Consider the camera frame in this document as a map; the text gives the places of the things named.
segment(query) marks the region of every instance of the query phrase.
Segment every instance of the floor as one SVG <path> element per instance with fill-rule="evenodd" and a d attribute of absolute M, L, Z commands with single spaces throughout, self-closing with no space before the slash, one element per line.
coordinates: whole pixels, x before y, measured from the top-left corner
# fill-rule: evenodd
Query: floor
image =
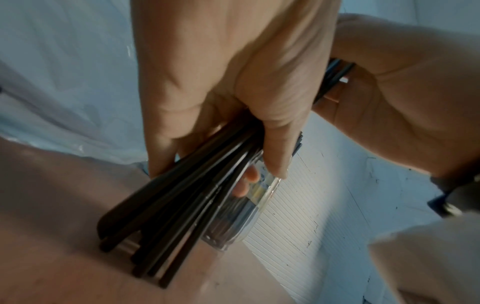
<path fill-rule="evenodd" d="M 343 11 L 415 23 L 413 2 L 345 1 Z M 370 262 L 375 236 L 438 217 L 427 176 L 392 165 L 312 114 L 303 146 L 244 240 L 297 303 L 393 304 Z"/>

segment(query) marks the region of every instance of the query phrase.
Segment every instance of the person's right hand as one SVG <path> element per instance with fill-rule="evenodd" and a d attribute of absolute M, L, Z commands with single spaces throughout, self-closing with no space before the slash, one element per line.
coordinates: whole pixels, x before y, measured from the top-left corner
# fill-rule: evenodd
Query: person's right hand
<path fill-rule="evenodd" d="M 373 153 L 447 176 L 480 158 L 480 38 L 343 15 L 349 82 L 313 110 Z"/>

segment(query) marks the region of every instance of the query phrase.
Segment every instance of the brown table surface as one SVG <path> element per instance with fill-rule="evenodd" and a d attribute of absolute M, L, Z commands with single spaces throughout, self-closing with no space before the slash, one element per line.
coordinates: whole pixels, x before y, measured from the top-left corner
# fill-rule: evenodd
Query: brown table surface
<path fill-rule="evenodd" d="M 147 181 L 0 139 L 0 303 L 294 303 L 242 242 L 199 242 L 166 290 L 134 278 L 125 251 L 100 252 L 98 219 Z"/>

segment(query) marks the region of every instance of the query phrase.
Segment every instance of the white plastic bag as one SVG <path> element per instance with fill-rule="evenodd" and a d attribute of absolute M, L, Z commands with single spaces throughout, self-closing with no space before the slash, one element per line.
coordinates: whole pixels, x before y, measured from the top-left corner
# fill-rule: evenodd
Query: white plastic bag
<path fill-rule="evenodd" d="M 5 0 L 0 136 L 120 164 L 147 160 L 128 0 Z"/>

